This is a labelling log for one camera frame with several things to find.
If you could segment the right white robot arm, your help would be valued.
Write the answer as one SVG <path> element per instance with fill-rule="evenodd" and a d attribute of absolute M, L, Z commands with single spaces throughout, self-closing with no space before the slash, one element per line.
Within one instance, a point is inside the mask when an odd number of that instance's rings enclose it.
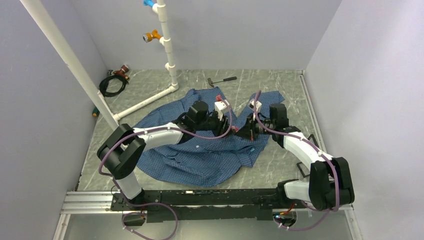
<path fill-rule="evenodd" d="M 295 126 L 289 125 L 283 103 L 269 106 L 269 117 L 260 112 L 251 113 L 236 136 L 254 141 L 261 135 L 270 135 L 278 145 L 295 155 L 309 170 L 309 181 L 290 179 L 279 182 L 275 200 L 282 207 L 294 201 L 308 202 L 318 211 L 349 205 L 355 200 L 348 161 L 323 152 Z"/>

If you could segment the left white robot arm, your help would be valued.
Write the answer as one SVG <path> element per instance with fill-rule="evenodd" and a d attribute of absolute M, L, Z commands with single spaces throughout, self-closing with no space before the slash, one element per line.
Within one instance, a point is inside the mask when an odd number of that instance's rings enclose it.
<path fill-rule="evenodd" d="M 165 125 L 132 128 L 119 125 L 97 150 L 101 163 L 99 173 L 111 177 L 124 196 L 124 204 L 131 210 L 144 203 L 145 191 L 135 176 L 135 168 L 144 151 L 165 145 L 179 145 L 199 138 L 199 131 L 213 133 L 212 140 L 233 134 L 232 115 L 227 100 L 217 97 L 214 111 L 209 112 L 206 102 L 195 101 L 187 112 Z"/>

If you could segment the pink flower brooch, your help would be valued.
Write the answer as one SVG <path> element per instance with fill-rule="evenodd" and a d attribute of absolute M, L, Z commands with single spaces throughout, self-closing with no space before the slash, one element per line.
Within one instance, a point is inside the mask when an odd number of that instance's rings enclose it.
<path fill-rule="evenodd" d="M 232 131 L 233 133 L 236 133 L 238 130 L 239 130 L 239 128 L 238 128 L 238 127 L 236 127 L 236 126 L 232 126 L 232 127 L 231 127 L 231 131 Z"/>

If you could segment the blue checkered shirt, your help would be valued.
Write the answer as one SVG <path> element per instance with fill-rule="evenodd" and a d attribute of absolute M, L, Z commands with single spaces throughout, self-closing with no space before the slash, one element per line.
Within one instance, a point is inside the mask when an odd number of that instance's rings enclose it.
<path fill-rule="evenodd" d="M 165 125 L 187 112 L 196 101 L 207 103 L 213 111 L 216 96 L 224 96 L 218 87 L 191 89 L 183 98 L 151 111 L 135 127 Z M 193 137 L 183 144 L 144 151 L 137 167 L 159 181 L 214 187 L 232 177 L 242 166 L 252 167 L 269 141 L 268 135 L 260 135 L 255 141 L 233 135 L 212 140 L 211 131 L 199 131 L 198 135 L 206 138 Z"/>

